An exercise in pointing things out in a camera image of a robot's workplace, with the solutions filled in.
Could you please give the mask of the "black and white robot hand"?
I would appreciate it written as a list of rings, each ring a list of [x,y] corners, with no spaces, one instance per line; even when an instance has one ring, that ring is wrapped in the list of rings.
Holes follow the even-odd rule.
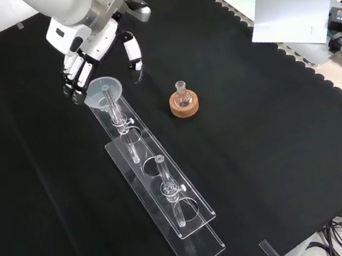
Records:
[[[92,30],[85,25],[70,27],[51,19],[46,39],[65,56],[60,72],[63,95],[75,104],[84,103],[99,63],[118,39],[123,41],[130,69],[142,77],[143,55],[139,42],[131,32],[118,32],[118,27],[118,22],[111,18],[100,32],[92,34]]]

